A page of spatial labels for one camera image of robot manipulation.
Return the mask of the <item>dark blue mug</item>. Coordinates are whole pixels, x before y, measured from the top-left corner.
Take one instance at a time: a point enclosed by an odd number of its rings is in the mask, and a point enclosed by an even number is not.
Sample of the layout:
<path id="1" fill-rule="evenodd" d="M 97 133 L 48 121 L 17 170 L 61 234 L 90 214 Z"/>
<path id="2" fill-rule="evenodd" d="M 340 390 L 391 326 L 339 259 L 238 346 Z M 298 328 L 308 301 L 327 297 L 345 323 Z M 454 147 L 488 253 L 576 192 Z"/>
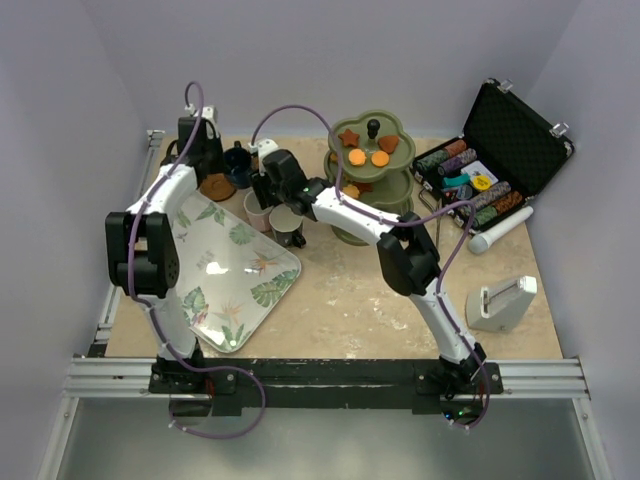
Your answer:
<path id="1" fill-rule="evenodd" d="M 251 153 L 242 146 L 240 141 L 235 141 L 231 148 L 224 151 L 223 159 L 227 180 L 236 189 L 249 188 L 250 173 L 253 170 Z"/>

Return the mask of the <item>pink cup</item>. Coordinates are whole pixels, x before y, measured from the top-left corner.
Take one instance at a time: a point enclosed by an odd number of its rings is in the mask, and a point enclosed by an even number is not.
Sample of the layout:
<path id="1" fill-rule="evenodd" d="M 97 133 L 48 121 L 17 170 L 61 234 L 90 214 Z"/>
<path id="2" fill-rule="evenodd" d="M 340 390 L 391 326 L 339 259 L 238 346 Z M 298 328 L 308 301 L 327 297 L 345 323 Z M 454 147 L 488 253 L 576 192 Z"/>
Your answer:
<path id="1" fill-rule="evenodd" d="M 250 190 L 243 200 L 243 208 L 248 218 L 249 225 L 255 230 L 265 233 L 271 229 L 269 217 L 271 207 L 262 208 L 253 190 Z"/>

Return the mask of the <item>dark grey mug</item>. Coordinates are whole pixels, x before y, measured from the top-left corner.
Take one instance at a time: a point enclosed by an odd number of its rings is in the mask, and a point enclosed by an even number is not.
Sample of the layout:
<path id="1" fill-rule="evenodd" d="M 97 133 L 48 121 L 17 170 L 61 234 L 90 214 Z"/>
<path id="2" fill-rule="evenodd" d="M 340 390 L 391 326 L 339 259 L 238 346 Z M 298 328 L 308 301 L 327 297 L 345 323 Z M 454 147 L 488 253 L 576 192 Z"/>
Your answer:
<path id="1" fill-rule="evenodd" d="M 282 247 L 304 248 L 306 239 L 303 236 L 303 217 L 294 214 L 291 209 L 281 204 L 274 207 L 269 215 L 269 223 L 275 241 Z"/>

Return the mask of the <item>orange flower cookie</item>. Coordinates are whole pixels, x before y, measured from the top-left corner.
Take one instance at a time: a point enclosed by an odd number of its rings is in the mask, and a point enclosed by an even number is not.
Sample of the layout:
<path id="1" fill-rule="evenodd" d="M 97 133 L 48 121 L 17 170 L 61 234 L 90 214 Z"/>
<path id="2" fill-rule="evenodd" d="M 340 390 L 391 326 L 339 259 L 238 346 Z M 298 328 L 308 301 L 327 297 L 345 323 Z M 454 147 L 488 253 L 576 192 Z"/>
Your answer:
<path id="1" fill-rule="evenodd" d="M 348 185 L 344 187 L 342 192 L 353 199 L 358 199 L 360 196 L 360 191 L 355 185 Z"/>

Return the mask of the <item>round orange cookie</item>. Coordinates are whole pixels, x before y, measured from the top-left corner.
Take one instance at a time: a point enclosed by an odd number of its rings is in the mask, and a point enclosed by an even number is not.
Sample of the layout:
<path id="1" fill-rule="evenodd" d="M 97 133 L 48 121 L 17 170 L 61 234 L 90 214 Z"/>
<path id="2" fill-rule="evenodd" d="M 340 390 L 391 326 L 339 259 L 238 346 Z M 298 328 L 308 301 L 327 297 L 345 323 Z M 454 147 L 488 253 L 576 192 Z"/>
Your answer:
<path id="1" fill-rule="evenodd" d="M 348 161 L 353 166 L 363 166 L 367 161 L 366 153 L 358 148 L 351 149 L 348 153 Z"/>
<path id="2" fill-rule="evenodd" d="M 378 150 L 371 155 L 371 162 L 377 168 L 383 168 L 390 162 L 390 155 L 385 151 Z"/>

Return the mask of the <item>dark star cookie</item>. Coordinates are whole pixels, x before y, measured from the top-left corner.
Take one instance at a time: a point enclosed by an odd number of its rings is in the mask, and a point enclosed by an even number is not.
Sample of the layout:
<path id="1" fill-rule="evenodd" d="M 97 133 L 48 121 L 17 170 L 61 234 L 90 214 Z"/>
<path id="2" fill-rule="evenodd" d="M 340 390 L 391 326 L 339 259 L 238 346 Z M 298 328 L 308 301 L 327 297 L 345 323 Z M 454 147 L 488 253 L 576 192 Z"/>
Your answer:
<path id="1" fill-rule="evenodd" d="M 341 143 L 345 148 L 359 147 L 360 135 L 349 128 L 345 129 L 342 133 L 339 133 L 338 138 L 341 140 Z"/>
<path id="2" fill-rule="evenodd" d="M 358 189 L 360 194 L 374 191 L 374 187 L 370 183 L 355 183 L 354 186 Z"/>

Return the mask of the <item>round orange cookie front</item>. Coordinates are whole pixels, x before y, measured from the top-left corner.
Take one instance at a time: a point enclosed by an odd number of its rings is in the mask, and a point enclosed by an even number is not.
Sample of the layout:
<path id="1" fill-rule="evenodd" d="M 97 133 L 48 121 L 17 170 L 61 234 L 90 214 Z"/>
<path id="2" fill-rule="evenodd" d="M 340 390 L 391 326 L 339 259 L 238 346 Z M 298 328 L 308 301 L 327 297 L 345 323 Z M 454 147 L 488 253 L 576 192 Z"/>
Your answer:
<path id="1" fill-rule="evenodd" d="M 371 155 L 371 162 L 377 168 L 383 168 L 390 162 L 390 155 L 385 151 L 378 150 Z"/>

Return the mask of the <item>leaf pattern serving tray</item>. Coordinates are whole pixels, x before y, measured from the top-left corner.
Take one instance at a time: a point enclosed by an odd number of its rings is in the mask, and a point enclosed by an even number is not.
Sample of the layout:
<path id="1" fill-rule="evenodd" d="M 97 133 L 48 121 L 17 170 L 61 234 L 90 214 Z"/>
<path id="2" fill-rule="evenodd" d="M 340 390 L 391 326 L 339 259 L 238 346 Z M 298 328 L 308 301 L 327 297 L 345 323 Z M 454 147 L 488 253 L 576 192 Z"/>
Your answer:
<path id="1" fill-rule="evenodd" d="M 185 321 L 223 354 L 244 346 L 301 274 L 293 253 L 199 193 L 178 210 L 173 235 Z"/>

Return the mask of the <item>heart cookie light brown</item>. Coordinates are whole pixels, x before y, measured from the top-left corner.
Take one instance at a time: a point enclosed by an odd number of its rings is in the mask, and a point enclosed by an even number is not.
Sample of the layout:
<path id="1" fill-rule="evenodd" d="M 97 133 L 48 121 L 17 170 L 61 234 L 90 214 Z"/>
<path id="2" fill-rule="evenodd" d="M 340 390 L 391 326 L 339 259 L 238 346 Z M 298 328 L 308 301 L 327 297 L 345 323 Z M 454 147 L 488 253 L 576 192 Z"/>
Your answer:
<path id="1" fill-rule="evenodd" d="M 397 135 L 386 135 L 378 139 L 378 146 L 382 151 L 391 155 L 395 152 L 399 141 L 400 139 Z"/>

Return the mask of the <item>metal tongs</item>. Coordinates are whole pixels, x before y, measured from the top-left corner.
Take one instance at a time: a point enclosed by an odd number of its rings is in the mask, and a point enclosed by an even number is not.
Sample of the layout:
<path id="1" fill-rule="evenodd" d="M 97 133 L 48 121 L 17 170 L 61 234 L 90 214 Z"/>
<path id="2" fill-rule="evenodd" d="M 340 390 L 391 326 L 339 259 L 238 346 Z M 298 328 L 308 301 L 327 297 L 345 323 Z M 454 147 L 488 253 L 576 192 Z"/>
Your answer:
<path id="1" fill-rule="evenodd" d="M 431 215 L 436 210 L 444 206 L 440 198 L 436 198 L 433 193 L 426 188 L 421 188 L 418 193 L 419 203 L 426 209 L 426 214 Z M 449 216 L 440 216 L 428 224 L 428 230 L 434 243 L 442 255 L 448 254 L 451 250 L 454 231 L 452 230 Z"/>

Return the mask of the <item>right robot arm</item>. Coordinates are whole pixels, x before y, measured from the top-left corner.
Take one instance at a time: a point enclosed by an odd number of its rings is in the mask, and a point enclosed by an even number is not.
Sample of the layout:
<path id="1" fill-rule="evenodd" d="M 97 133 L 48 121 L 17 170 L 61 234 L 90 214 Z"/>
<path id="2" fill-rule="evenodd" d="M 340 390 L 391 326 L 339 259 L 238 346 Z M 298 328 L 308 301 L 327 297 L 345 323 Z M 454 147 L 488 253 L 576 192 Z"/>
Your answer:
<path id="1" fill-rule="evenodd" d="M 424 219 L 377 210 L 342 194 L 329 181 L 308 178 L 298 160 L 271 140 L 251 144 L 258 159 L 251 185 L 263 208 L 286 206 L 314 222 L 340 228 L 376 248 L 386 284 L 408 298 L 439 349 L 447 392 L 469 392 L 479 382 L 490 390 L 491 376 L 480 343 L 459 319 L 443 286 L 445 266 Z"/>

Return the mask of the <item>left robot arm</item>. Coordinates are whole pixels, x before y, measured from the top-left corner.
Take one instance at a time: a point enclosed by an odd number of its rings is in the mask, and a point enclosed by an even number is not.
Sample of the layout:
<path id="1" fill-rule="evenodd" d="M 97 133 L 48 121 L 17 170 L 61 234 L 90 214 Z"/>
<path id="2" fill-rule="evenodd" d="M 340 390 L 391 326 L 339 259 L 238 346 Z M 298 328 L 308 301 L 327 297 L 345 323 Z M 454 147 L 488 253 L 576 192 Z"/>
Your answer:
<path id="1" fill-rule="evenodd" d="M 163 160 L 146 193 L 126 211 L 105 219 L 108 273 L 112 284 L 141 307 L 155 335 L 157 357 L 149 390 L 209 395 L 210 375 L 175 290 L 180 260 L 172 226 L 203 181 L 224 170 L 224 159 L 210 117 L 182 117 L 178 132 L 178 154 Z"/>

